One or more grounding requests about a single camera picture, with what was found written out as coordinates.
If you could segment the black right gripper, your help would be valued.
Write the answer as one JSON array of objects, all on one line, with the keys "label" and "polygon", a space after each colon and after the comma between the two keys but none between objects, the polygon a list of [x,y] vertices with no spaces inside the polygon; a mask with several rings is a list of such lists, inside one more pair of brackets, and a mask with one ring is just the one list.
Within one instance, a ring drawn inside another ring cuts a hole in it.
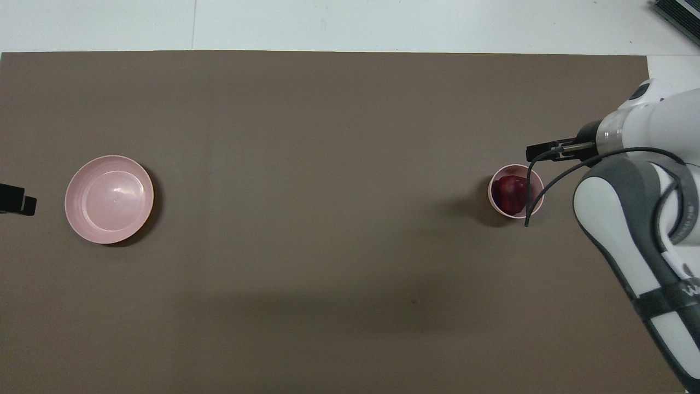
[{"label": "black right gripper", "polygon": [[[597,134],[598,134],[599,122],[593,121],[587,123],[576,135],[575,144],[582,146],[580,149],[575,150],[574,154],[558,153],[549,154],[539,160],[549,160],[553,162],[565,161],[565,160],[580,160],[581,162],[592,159],[598,155],[597,149]],[[567,146],[573,144],[573,138],[565,138],[562,140],[555,140],[550,142],[544,142],[541,144],[534,144],[527,147],[527,162],[534,162],[536,157],[541,154],[545,154],[552,149],[557,147]]]}]

